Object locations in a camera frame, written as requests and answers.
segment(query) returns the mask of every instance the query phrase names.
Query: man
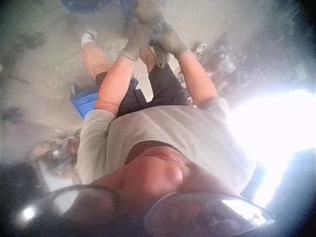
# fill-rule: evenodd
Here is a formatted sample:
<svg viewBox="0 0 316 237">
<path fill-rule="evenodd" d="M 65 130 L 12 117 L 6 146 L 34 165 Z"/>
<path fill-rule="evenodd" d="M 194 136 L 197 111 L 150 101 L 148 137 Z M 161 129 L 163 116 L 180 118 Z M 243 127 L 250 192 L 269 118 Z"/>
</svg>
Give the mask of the man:
<svg viewBox="0 0 316 237">
<path fill-rule="evenodd" d="M 170 67 L 157 67 L 146 47 L 150 26 L 135 25 L 113 65 L 95 37 L 87 30 L 81 38 L 86 69 L 99 87 L 95 110 L 85 117 L 81 132 L 82 183 L 112 188 L 133 216 L 173 192 L 240 195 L 254 163 L 225 125 L 226 101 L 218 97 L 212 80 L 174 29 L 164 23 L 152 40 L 178 60 L 197 108 L 187 106 Z M 131 80 L 138 58 L 146 64 L 154 93 L 148 103 Z"/>
</svg>

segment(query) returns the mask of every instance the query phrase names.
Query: concrete floor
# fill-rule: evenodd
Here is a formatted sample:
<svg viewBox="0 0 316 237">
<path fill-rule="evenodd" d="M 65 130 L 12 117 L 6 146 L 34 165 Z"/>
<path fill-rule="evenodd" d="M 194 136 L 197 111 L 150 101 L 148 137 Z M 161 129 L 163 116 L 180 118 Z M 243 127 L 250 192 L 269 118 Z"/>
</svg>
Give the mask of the concrete floor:
<svg viewBox="0 0 316 237">
<path fill-rule="evenodd" d="M 169 0 L 165 16 L 187 45 L 192 46 L 196 40 L 210 43 L 228 27 L 243 2 L 246 1 Z M 20 107 L 25 110 L 27 121 L 59 130 L 78 129 L 83 122 L 69 102 L 72 83 L 93 85 L 84 69 L 79 40 L 67 32 L 66 14 L 59 0 L 15 1 L 2 19 L 0 40 L 4 52 L 18 33 L 38 31 L 46 35 L 46 44 L 25 51 L 14 68 L 14 75 L 30 84 L 10 80 L 2 105 Z M 109 5 L 82 17 L 98 32 L 97 44 L 114 61 L 126 43 L 120 9 Z M 174 70 L 177 68 L 174 58 L 170 64 Z M 146 68 L 140 61 L 134 74 L 150 100 L 152 92 Z"/>
</svg>

